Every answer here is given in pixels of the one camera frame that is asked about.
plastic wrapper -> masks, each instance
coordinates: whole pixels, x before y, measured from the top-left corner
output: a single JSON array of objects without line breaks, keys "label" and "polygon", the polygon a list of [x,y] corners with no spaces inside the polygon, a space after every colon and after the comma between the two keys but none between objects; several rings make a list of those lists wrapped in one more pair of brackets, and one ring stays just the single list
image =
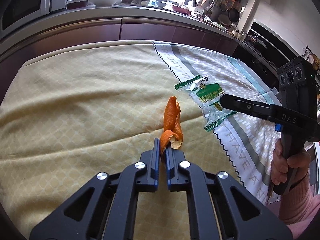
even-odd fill
[{"label": "plastic wrapper", "polygon": [[198,75],[174,87],[176,90],[187,91],[193,101],[202,108],[202,114],[207,120],[204,126],[206,131],[212,131],[228,116],[236,113],[220,105],[220,97],[225,92],[218,83],[212,82],[209,76],[201,77]]}]

camera lens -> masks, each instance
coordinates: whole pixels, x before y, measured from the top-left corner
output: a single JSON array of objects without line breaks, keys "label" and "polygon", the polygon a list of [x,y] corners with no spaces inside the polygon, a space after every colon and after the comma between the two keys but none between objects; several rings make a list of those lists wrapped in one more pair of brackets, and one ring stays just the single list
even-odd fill
[{"label": "camera lens", "polygon": [[281,75],[280,76],[280,85],[284,85],[284,76],[283,75]]},{"label": "camera lens", "polygon": [[293,74],[292,74],[291,71],[288,71],[288,72],[287,72],[286,77],[287,77],[287,83],[288,83],[288,84],[292,84],[292,82],[293,82]]},{"label": "camera lens", "polygon": [[299,67],[296,68],[296,77],[298,80],[302,78],[302,71]]}]

red bowl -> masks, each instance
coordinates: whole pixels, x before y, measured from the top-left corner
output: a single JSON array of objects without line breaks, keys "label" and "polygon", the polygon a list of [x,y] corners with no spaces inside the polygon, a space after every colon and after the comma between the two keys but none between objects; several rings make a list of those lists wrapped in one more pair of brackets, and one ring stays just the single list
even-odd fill
[{"label": "red bowl", "polygon": [[182,7],[179,7],[179,6],[176,6],[176,5],[172,5],[172,9],[173,9],[175,12],[179,12],[179,13],[183,13],[183,14],[188,14],[188,15],[191,14],[191,11],[189,11],[188,9],[185,9],[185,8],[182,8]]}]

pink sweater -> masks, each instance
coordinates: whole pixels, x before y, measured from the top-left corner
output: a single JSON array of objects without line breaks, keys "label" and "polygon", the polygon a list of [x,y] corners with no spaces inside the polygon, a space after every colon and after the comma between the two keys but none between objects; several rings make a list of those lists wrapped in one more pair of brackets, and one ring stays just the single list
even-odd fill
[{"label": "pink sweater", "polygon": [[320,195],[312,195],[307,174],[287,195],[281,197],[279,219],[288,225],[296,239],[307,228],[319,208]]}]

hand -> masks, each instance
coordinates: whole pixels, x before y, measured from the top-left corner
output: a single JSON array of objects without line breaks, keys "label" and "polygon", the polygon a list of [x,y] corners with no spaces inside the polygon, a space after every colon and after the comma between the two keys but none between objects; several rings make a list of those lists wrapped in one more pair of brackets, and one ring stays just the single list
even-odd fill
[{"label": "hand", "polygon": [[294,177],[293,183],[302,180],[309,170],[310,155],[303,149],[300,153],[289,157],[287,160],[282,157],[282,144],[279,139],[273,150],[273,160],[271,162],[271,180],[275,185],[280,182],[287,181],[288,168],[298,168],[297,174]]}]

